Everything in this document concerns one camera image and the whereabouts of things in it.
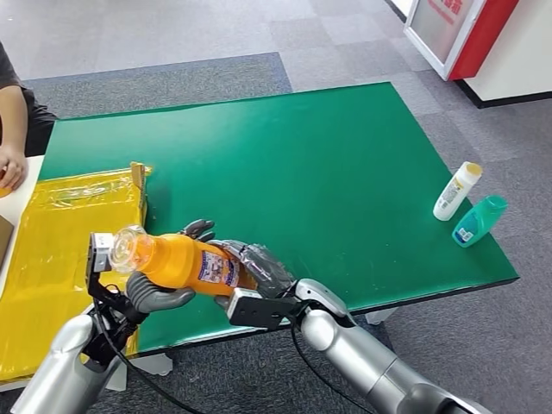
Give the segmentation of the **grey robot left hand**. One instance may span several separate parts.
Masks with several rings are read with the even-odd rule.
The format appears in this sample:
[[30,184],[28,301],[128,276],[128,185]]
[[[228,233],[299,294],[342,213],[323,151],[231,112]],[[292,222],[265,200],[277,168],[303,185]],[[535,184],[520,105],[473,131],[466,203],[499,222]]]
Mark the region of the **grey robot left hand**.
[[[214,226],[214,221],[198,219],[188,223],[183,229],[179,230],[178,234],[199,242],[208,242],[214,238],[214,232],[211,231]],[[144,314],[180,308],[196,296],[196,292],[190,287],[164,288],[137,271],[131,273],[127,280],[125,294],[137,311]]]

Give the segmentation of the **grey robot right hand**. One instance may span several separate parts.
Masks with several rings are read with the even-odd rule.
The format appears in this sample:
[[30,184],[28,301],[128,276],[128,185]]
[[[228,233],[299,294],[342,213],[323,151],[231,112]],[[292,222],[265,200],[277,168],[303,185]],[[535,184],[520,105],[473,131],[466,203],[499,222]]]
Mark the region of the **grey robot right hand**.
[[257,291],[264,299],[281,299],[295,282],[291,273],[264,245],[236,240],[211,240],[208,244],[239,261],[257,282]]

